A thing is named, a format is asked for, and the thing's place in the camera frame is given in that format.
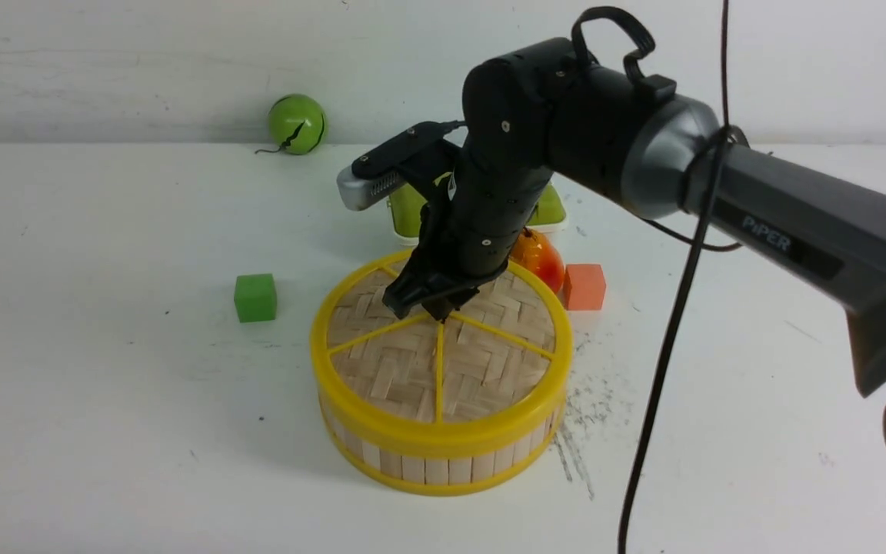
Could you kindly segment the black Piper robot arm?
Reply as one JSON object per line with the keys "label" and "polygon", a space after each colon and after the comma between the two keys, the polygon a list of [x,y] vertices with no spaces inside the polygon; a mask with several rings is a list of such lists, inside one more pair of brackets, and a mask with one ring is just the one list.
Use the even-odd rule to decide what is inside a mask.
{"label": "black Piper robot arm", "polygon": [[[475,67],[453,122],[423,122],[352,165],[360,179],[411,183],[427,200],[414,259],[389,287],[399,318],[415,305],[446,319],[505,269],[514,239],[553,173],[633,215],[683,211],[839,302],[854,381],[886,383],[886,195],[731,141],[709,106],[645,75],[644,29],[625,69],[602,67],[580,28]],[[884,413],[886,442],[886,409]]]}

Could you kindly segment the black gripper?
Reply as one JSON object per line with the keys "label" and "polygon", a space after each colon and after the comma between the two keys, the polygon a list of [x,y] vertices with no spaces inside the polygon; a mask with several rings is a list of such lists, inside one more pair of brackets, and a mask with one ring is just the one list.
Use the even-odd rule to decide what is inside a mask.
{"label": "black gripper", "polygon": [[420,308],[436,322],[460,312],[506,270],[551,176],[544,162],[499,160],[483,141],[465,140],[451,183],[430,201],[428,228],[383,304],[397,319]]}

